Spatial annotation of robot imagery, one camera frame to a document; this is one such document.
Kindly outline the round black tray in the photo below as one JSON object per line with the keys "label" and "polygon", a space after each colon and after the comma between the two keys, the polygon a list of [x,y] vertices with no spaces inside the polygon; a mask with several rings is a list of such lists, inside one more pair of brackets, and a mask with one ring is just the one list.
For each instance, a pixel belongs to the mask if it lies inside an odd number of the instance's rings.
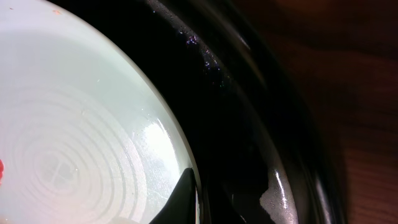
{"label": "round black tray", "polygon": [[202,223],[345,223],[329,155],[284,69],[229,1],[58,1],[160,92],[192,150]]}

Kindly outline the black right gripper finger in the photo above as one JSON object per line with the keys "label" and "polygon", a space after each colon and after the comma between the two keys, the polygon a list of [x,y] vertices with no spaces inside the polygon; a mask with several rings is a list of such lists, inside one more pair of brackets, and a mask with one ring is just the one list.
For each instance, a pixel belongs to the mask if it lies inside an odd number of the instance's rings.
{"label": "black right gripper finger", "polygon": [[186,168],[163,209],[150,224],[195,224],[196,182],[192,168]]}

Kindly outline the light blue plate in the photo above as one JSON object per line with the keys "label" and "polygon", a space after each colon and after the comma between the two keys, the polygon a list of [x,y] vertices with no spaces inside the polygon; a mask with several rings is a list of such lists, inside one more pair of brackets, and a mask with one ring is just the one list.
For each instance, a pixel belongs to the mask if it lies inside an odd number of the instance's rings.
{"label": "light blue plate", "polygon": [[47,1],[1,2],[1,222],[149,223],[196,171],[157,89]]}

